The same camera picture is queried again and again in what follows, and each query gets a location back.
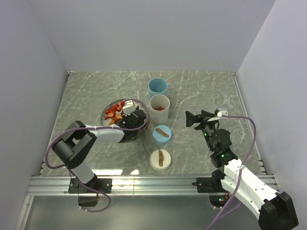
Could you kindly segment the white lid brown handle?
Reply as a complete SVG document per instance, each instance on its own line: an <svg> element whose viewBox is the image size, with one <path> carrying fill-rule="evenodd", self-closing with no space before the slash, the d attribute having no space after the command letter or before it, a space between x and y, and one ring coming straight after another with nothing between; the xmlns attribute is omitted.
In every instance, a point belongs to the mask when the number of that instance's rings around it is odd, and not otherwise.
<svg viewBox="0 0 307 230"><path fill-rule="evenodd" d="M150 156L150 165L157 171L163 171L170 167L172 163L171 155L165 149L157 149Z"/></svg>

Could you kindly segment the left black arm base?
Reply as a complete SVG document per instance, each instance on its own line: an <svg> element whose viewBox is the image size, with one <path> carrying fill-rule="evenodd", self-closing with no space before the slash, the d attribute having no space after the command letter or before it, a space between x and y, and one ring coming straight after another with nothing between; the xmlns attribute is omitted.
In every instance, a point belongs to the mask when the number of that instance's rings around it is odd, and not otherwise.
<svg viewBox="0 0 307 230"><path fill-rule="evenodd" d="M94 177L87 184L82 184L78 178L71 178L68 188L68 194L78 195L78 205L81 209L88 212L98 212L106 210L111 205L111 198L108 194L111 193L112 179ZM107 198L107 205L101 210L89 210L90 207L96 207L100 198L103 195Z"/></svg>

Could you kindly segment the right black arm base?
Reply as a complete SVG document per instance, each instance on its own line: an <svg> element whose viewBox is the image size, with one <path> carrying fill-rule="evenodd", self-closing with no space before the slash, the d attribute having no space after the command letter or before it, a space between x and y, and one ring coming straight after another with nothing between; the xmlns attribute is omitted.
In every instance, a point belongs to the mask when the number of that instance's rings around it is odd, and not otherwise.
<svg viewBox="0 0 307 230"><path fill-rule="evenodd" d="M212 177L198 177L192 185L197 187L198 193L208 194L209 202L214 207L222 208L229 199L229 193Z"/></svg>

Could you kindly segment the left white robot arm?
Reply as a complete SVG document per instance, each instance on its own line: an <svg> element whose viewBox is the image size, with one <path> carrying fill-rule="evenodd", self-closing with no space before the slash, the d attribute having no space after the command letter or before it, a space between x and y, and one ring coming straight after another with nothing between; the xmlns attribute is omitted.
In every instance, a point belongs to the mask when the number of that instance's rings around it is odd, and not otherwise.
<svg viewBox="0 0 307 230"><path fill-rule="evenodd" d="M98 178L85 162L90 149L96 143L123 143L134 139L146 126L148 117L143 110L124 115L108 126L87 126L75 121L51 144L51 149L80 182L80 188L90 193L98 189Z"/></svg>

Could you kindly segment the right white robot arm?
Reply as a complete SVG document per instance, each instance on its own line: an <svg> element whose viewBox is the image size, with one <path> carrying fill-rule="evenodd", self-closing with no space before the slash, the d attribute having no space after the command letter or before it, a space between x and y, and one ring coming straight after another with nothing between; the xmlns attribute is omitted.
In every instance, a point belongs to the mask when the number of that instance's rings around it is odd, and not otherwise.
<svg viewBox="0 0 307 230"><path fill-rule="evenodd" d="M219 128L219 121L229 118L226 110L216 109L214 113L202 110L198 115L186 111L185 114L186 126L196 124L194 129L202 132L216 167L211 177L198 177L193 182L198 193L229 194L214 200L215 204L221 204L222 210L236 198L254 214L262 230L292 230L298 226L292 198L267 186L232 152L230 132Z"/></svg>

